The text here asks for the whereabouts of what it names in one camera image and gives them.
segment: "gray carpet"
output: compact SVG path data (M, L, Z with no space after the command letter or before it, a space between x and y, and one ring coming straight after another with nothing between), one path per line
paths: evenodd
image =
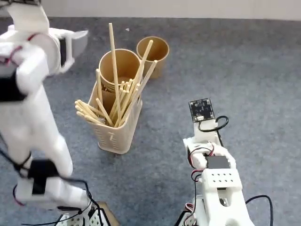
M109 22L118 48L134 50L147 35L165 38L171 48L164 76L150 81L143 92L132 147L122 156L98 149L73 106L74 100L89 98L95 68L110 49ZM1 19L1 32L9 23ZM51 25L90 30L89 46L76 65L63 76L47 79L45 87L69 145L73 175L88 180L93 196L108 203L121 225L171 226L192 199L182 139L193 135L188 102L205 97L211 97L215 115L230 118L221 135L237 161L245 198L268 194L275 226L300 225L300 22L56 18ZM58 217L18 207L12 197L16 174L4 160L0 170L0 225ZM269 225L266 200L248 208L256 226Z

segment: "cup rim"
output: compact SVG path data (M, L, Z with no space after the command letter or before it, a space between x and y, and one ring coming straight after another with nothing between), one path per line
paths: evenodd
M116 50L125 50L125 51L127 51L127 52L133 53L133 54L135 55L135 57L138 59L138 62L139 62L139 64L140 64L140 58L139 58L139 56L138 56L135 52L133 52L133 51L131 51L131 50L129 50L129 49L126 49L126 48L117 48L117 49L115 49L115 51L116 51ZM100 61L99 61L99 64L98 64L98 69L99 69L99 71L100 71L100 77L101 77L105 82L107 82L108 84L111 84L111 85L114 86L114 83L113 83L113 82L110 82L110 81L106 80L105 77L103 77L103 74L102 74L102 72L101 72L101 70L100 70L100 63L101 63L101 61L103 60L103 58L104 58L107 54L109 54L109 53L111 53L111 52L112 52L112 50L106 52L106 53L102 56L102 58L100 58Z
M149 38L160 39L161 41L163 41L163 42L166 44L166 46L167 46L167 53L165 54L165 56L164 56L162 59L157 60L158 62L163 61L163 60L169 55L169 45L168 45L168 43L167 43L166 40L164 40L163 38L160 38L160 37L158 37L158 36L147 36L147 37L144 37L143 39L141 39L141 40L138 42L138 44L137 44L137 46L136 46L136 52L137 52L138 57L139 57L140 59L143 58L143 56L141 56L140 53L139 53L139 51L138 51L138 46L139 46L139 44L140 44L142 41L144 41L145 39L149 39Z

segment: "paper cup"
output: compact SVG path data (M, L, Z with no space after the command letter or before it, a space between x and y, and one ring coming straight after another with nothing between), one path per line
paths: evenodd
M118 84L134 79L140 65L139 57L128 49L116 49ZM115 91L112 53L107 52L99 61L99 71L102 84L110 91Z
M165 64L165 59L169 54L169 46L168 43L159 37L155 36L150 36L142 39L138 44L137 44L137 54L140 59L142 59L144 52L146 50L147 45L149 44L149 41L153 40L152 47L150 49L150 53L145 61L144 64L144 71L143 75L145 76L148 69L150 68L151 64L153 63L154 60L157 60L158 63L155 67L154 72L151 74L151 78L158 78L162 75L162 69Z

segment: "robotic arm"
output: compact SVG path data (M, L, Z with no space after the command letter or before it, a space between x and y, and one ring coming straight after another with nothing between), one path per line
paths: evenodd
M236 162L222 146L210 99L190 102L195 136L183 140L190 165L199 172L196 183L202 194L196 195L191 212L184 212L176 226L254 226L250 220Z
M0 134L20 175L16 199L66 216L80 212L78 224L88 226L92 199L67 182L72 160L43 86L47 76L73 65L87 45L88 31L49 28L38 0L2 2L8 2L14 24L0 36ZM48 159L33 159L33 148Z

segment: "plastic container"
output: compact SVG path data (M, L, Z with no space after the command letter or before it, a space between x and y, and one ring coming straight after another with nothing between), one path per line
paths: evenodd
M88 102L89 105L95 108L97 108L97 103L95 101L96 97L97 88L95 84L90 100ZM113 105L114 101L115 95L113 98L111 96L106 97L106 95L103 95L103 106L104 108L106 108L108 113L110 113L110 107ZM141 98L139 98L138 101L134 104L134 107L126 121L122 124L122 126L117 128L107 125L96 125L92 122L88 122L97 137L98 146L108 152L117 154L127 153L132 144L141 108L142 100Z

